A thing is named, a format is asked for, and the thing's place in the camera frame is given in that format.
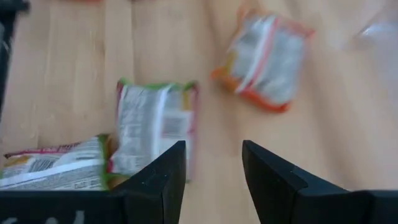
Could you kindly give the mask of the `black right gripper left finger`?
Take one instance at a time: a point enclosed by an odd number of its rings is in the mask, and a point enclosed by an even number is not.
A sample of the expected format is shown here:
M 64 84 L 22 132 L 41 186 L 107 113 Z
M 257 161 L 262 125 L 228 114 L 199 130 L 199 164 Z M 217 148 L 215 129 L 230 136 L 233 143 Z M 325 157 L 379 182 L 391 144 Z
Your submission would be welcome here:
M 185 141 L 110 191 L 0 191 L 5 224 L 178 224 Z

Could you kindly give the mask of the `orange Maruchan ramen pack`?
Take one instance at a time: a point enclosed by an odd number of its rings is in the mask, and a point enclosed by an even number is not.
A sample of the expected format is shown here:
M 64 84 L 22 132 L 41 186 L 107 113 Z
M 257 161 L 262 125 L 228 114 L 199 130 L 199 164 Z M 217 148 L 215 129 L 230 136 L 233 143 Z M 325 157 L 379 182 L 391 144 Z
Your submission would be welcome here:
M 237 23 L 226 56 L 211 77 L 262 109 L 287 111 L 315 30 L 254 7 L 241 7 Z

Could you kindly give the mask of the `pink green Maruchan ramen pack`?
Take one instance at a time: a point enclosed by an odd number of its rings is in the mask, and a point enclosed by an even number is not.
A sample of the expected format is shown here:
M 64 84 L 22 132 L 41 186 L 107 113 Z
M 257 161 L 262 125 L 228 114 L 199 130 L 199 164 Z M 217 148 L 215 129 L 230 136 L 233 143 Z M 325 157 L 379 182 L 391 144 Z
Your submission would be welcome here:
M 0 190 L 107 190 L 108 135 L 4 155 Z
M 132 176 L 177 141 L 186 144 L 186 181 L 193 179 L 200 89 L 197 82 L 117 84 L 117 149 L 108 172 Z

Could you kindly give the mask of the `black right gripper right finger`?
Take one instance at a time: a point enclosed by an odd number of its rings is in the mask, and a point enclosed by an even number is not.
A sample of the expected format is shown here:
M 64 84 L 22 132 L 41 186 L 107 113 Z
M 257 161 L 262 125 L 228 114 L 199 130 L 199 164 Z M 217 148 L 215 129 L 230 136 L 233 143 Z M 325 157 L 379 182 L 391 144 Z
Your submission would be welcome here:
M 261 224 L 398 224 L 398 190 L 343 189 L 250 140 L 242 160 Z

